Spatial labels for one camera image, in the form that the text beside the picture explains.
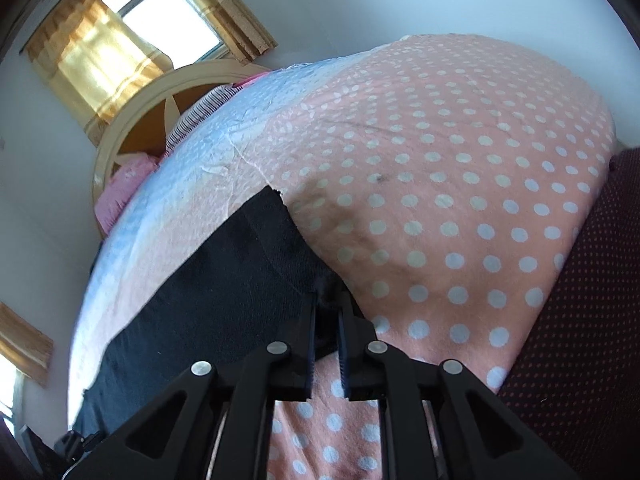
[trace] cream headboard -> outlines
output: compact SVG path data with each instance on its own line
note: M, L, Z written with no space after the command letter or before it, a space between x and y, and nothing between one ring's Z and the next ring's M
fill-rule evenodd
M168 72L145 86L122 107L100 140L92 185L94 204L115 165L127 153L161 156L166 134L206 92L267 70L256 64L243 66L233 59L201 61Z

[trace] bed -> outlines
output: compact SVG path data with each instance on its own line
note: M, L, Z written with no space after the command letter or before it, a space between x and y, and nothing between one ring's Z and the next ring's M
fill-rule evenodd
M119 154L160 149L177 119L168 96L182 111L182 92L233 80L189 69L149 84L105 132L94 197ZM108 342L266 185L380 339L427 362L457 358L499 390L614 143L584 81L491 38L411 36L260 78L177 147L105 240L72 345L70 424ZM317 376L310 402L276 406L269 478L379 478L374 404L346 406L334 356Z

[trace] curtain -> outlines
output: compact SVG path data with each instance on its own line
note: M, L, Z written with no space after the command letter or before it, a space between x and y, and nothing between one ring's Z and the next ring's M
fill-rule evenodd
M241 64L278 45L242 0L191 2Z
M95 146L138 90L173 69L102 0L61 0L25 50Z
M47 369L53 341L0 301L0 354L41 386L47 385Z

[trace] pillow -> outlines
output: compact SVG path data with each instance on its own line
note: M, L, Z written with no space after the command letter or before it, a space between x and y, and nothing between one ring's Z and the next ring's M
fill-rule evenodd
M233 85L220 85L203 95L191 108L180 116L171 132L166 136L165 152L162 158L171 155L180 144L204 119L218 110L224 103L236 95L241 88Z
M111 177L98 197L94 211L106 235L118 221L122 211L145 179L158 168L158 160L146 153L135 153Z

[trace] dotted red fabric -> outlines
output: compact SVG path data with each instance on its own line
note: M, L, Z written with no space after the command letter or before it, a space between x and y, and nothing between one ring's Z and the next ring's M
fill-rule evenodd
M640 149L609 169L499 393L584 480L640 478Z

